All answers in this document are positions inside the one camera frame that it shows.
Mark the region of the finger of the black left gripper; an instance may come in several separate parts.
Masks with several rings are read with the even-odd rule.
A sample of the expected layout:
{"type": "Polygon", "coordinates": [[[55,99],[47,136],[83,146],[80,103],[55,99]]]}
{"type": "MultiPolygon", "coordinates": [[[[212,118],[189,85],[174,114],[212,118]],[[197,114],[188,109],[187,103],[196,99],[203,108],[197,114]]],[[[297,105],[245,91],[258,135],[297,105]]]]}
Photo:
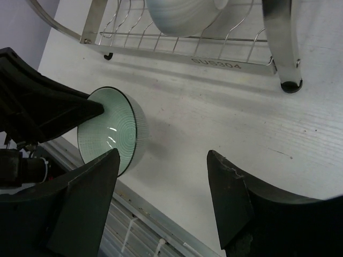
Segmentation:
{"type": "Polygon", "coordinates": [[[17,144],[50,141],[103,112],[88,94],[43,76],[12,48],[1,49],[1,131],[17,144]]]}

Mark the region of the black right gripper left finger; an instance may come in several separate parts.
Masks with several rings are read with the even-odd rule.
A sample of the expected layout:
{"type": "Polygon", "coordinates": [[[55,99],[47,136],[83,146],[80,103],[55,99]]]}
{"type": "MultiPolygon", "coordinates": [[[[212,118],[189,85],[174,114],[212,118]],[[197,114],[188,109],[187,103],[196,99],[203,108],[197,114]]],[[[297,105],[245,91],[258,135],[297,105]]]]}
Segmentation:
{"type": "Polygon", "coordinates": [[[1,195],[1,256],[97,256],[120,155],[1,195]]]}

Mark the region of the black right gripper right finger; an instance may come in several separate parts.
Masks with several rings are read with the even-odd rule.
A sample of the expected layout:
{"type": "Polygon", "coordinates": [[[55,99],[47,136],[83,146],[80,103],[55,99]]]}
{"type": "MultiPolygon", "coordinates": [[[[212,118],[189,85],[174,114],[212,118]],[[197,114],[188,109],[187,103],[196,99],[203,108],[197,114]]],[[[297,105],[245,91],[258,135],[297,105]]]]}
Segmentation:
{"type": "Polygon", "coordinates": [[[220,247],[227,256],[342,256],[342,197],[319,200],[273,186],[207,153],[220,247]]]}

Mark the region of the light green ribbed bowl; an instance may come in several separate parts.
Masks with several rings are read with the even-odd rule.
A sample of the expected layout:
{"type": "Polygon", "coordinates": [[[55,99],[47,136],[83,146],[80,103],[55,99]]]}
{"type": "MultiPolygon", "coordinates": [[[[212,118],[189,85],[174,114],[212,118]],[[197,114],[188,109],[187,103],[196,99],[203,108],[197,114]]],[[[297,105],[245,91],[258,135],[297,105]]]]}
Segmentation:
{"type": "Polygon", "coordinates": [[[88,99],[102,104],[104,113],[77,127],[81,159],[86,164],[116,148],[121,176],[145,153],[150,137],[145,114],[135,99],[114,87],[98,88],[88,99]]]}

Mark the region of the white ribbed bowl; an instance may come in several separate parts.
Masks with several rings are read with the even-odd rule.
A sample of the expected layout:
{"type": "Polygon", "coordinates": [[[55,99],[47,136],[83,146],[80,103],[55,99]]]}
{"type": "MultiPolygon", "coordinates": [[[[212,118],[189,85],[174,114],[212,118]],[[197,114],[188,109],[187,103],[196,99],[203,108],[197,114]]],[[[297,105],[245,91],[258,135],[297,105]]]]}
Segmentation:
{"type": "Polygon", "coordinates": [[[146,2],[152,21],[167,36],[189,37],[208,28],[228,1],[150,0],[146,2]]]}

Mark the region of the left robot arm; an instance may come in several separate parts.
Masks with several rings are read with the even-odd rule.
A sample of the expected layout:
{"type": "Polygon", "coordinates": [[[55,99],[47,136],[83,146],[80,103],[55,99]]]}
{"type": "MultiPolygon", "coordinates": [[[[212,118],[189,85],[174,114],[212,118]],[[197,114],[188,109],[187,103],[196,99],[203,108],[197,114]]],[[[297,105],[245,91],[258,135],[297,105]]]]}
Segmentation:
{"type": "Polygon", "coordinates": [[[49,162],[23,157],[38,144],[56,139],[80,124],[103,114],[103,105],[89,95],[55,82],[29,66],[10,47],[1,49],[1,187],[42,183],[49,176],[49,162]]]}

